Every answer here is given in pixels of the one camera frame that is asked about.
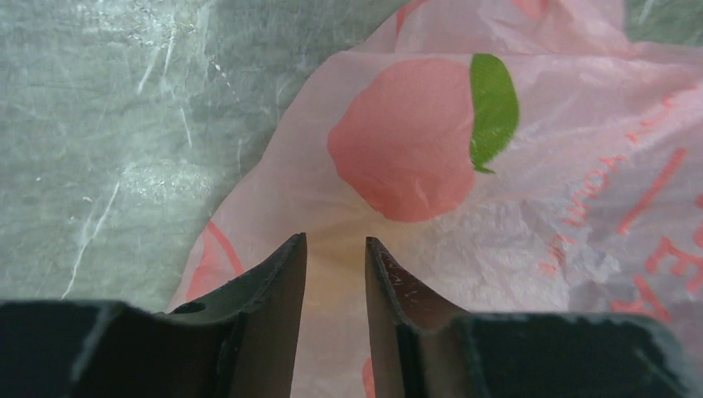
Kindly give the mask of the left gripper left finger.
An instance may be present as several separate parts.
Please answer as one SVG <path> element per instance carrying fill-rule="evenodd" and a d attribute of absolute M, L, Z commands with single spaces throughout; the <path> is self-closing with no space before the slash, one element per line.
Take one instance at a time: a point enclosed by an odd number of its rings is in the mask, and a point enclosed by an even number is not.
<path fill-rule="evenodd" d="M 307 242 L 170 313 L 112 300 L 4 300 L 4 397 L 288 397 Z"/>

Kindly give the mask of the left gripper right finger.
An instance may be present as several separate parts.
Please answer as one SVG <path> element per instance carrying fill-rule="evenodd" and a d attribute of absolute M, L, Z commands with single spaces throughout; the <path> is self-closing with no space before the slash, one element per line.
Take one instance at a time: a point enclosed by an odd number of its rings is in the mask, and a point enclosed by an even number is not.
<path fill-rule="evenodd" d="M 697 397 L 701 377 L 660 323 L 625 313 L 469 312 L 366 240 L 378 397 Z"/>

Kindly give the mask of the pink plastic bag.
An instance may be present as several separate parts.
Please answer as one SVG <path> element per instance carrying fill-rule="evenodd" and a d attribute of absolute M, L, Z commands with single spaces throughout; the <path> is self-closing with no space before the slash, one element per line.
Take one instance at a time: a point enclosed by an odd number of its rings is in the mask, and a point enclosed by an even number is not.
<path fill-rule="evenodd" d="M 622 312 L 702 363 L 702 50 L 621 1 L 411 1 L 325 61 L 172 304 L 308 241 L 295 397 L 379 397 L 366 239 L 477 312 Z"/>

